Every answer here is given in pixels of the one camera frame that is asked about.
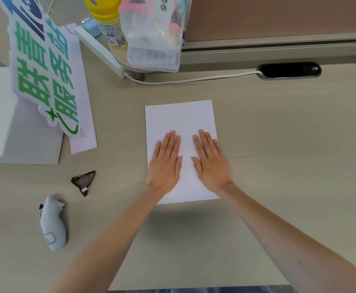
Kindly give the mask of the yellow plastic bottle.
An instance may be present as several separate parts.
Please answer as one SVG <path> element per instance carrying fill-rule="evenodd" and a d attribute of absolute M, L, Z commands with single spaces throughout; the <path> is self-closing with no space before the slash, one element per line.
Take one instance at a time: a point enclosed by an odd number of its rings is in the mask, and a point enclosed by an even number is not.
<path fill-rule="evenodd" d="M 122 0 L 83 0 L 111 49 L 127 48 L 121 28 L 119 7 Z"/>

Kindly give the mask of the grey plush toy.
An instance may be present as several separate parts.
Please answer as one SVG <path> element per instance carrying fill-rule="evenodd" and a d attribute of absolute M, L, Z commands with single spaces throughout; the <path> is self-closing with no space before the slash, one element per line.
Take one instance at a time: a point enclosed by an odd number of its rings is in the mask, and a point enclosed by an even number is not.
<path fill-rule="evenodd" d="M 47 197 L 39 206 L 41 210 L 39 223 L 51 251 L 58 251 L 67 243 L 67 230 L 60 217 L 65 206 L 64 202 L 58 201 L 54 196 Z"/>

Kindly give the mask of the person's right hand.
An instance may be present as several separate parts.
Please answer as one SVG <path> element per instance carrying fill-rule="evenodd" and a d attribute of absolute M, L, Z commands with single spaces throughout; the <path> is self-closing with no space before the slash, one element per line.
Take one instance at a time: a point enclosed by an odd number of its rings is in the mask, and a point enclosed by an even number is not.
<path fill-rule="evenodd" d="M 199 135 L 194 135 L 193 141 L 198 154 L 197 158 L 201 161 L 203 169 L 203 177 L 200 178 L 200 181 L 209 191 L 222 198 L 225 188 L 233 184 L 232 174 L 227 159 L 226 162 L 219 162 L 214 159 L 213 152 L 212 157 L 207 157 L 204 154 Z"/>

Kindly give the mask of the brown desk partition panel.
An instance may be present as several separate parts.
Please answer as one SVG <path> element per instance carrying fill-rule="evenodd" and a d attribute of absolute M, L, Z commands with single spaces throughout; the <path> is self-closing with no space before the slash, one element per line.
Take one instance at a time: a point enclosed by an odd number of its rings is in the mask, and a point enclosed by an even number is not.
<path fill-rule="evenodd" d="M 356 0 L 192 0 L 186 42 L 356 33 Z"/>

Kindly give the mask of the light blue object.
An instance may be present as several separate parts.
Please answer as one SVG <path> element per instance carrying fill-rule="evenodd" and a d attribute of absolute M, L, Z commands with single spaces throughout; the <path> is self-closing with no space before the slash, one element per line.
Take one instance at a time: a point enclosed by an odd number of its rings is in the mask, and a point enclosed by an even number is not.
<path fill-rule="evenodd" d="M 93 38 L 97 38 L 102 35 L 97 21 L 92 17 L 87 17 L 82 20 L 82 27 L 85 29 Z"/>

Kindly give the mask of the grey partition base rail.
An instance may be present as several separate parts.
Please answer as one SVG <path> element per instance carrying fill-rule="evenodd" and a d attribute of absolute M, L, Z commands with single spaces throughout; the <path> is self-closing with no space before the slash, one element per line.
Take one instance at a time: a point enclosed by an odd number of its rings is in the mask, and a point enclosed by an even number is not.
<path fill-rule="evenodd" d="M 185 42 L 181 64 L 356 63 L 356 33 Z"/>

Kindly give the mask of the white desk riser shelf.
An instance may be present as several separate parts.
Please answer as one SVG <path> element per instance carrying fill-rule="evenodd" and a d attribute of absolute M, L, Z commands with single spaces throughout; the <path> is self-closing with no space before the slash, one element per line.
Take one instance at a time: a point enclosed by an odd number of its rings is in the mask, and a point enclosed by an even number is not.
<path fill-rule="evenodd" d="M 156 85 L 156 83 L 142 82 L 133 78 L 129 71 L 127 71 L 115 59 L 111 51 L 107 50 L 100 42 L 98 42 L 92 35 L 90 35 L 82 26 L 74 28 L 74 32 L 78 39 L 95 54 L 102 62 L 104 62 L 112 71 L 114 71 L 120 78 L 128 78 L 135 83 L 142 85 Z"/>

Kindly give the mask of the person's left hand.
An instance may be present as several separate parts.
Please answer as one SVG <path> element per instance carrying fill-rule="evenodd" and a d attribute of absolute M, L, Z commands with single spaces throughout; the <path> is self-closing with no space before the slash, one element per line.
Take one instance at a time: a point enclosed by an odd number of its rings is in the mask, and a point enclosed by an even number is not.
<path fill-rule="evenodd" d="M 166 146 L 170 132 L 161 141 L 159 156 L 156 161 L 149 162 L 146 187 L 160 200 L 176 186 L 179 178 L 175 178 L 175 161 L 180 150 L 181 137 L 175 134 L 175 144 L 171 157 L 166 157 Z"/>

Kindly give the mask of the dark brown crumpled wrapper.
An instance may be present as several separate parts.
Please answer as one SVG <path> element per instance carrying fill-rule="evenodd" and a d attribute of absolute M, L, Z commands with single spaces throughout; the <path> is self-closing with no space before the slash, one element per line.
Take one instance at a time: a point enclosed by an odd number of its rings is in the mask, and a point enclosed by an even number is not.
<path fill-rule="evenodd" d="M 88 173 L 78 175 L 76 177 L 71 178 L 71 183 L 75 185 L 83 197 L 87 197 L 90 185 L 96 175 L 96 171 L 90 171 Z"/>

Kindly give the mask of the clear plastic organizer box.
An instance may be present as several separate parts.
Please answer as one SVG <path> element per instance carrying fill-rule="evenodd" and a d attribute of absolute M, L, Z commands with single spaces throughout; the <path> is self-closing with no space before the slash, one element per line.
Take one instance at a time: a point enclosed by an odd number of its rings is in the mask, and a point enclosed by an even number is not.
<path fill-rule="evenodd" d="M 119 7 L 133 68 L 177 73 L 184 44 L 186 0 L 122 0 Z"/>

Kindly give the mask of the person's left forearm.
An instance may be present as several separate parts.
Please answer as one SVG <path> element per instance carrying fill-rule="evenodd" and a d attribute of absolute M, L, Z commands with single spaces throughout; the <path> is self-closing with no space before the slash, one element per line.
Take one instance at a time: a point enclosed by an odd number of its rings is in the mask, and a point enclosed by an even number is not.
<path fill-rule="evenodd" d="M 107 293 L 141 225 L 173 188 L 174 184 L 146 184 L 44 293 Z"/>

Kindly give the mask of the white paper sheet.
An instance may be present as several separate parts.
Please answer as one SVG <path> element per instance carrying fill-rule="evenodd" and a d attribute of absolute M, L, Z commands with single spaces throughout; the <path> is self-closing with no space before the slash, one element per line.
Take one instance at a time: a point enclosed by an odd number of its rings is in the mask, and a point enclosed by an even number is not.
<path fill-rule="evenodd" d="M 178 154 L 183 157 L 180 180 L 158 204 L 219 199 L 200 181 L 191 159 L 199 159 L 193 136 L 199 135 L 200 129 L 209 132 L 213 139 L 217 138 L 212 101 L 146 106 L 145 113 L 148 164 L 151 162 L 156 142 L 163 141 L 166 133 L 174 130 L 176 135 L 181 137 Z"/>

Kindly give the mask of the person's right forearm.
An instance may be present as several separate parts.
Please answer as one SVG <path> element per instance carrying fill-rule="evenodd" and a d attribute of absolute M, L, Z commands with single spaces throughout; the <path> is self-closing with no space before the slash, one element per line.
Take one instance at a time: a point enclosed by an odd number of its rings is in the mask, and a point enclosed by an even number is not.
<path fill-rule="evenodd" d="M 245 194 L 219 185 L 224 199 L 298 293 L 356 293 L 356 266 Z"/>

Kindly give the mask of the white sign with green lettering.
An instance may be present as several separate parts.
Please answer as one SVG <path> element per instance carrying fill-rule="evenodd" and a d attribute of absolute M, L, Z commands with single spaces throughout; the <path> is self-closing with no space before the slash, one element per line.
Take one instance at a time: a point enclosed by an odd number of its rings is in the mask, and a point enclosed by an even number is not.
<path fill-rule="evenodd" d="M 51 127 L 81 135 L 78 96 L 69 40 L 45 12 L 40 0 L 0 0 L 8 17 L 11 89 L 37 105 Z"/>

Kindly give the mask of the person's blue jeans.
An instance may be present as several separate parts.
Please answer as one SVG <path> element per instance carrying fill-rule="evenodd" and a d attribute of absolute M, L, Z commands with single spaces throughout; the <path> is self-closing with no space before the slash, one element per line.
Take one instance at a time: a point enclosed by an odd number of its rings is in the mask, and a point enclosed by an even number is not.
<path fill-rule="evenodd" d="M 116 290 L 107 293 L 297 293 L 291 285 Z"/>

